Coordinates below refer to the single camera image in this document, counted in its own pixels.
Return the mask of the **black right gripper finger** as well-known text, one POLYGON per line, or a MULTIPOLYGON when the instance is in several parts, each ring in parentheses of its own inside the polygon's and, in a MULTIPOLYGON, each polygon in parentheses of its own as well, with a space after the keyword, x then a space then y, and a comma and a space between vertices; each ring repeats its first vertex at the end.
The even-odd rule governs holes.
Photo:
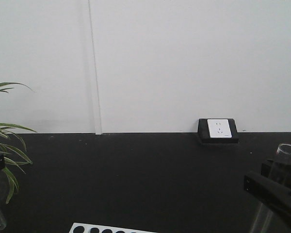
POLYGON ((291 229, 291 189, 250 171, 244 176, 244 190, 277 214, 291 229))
POLYGON ((267 159, 261 164, 261 175, 291 189, 291 165, 267 159))

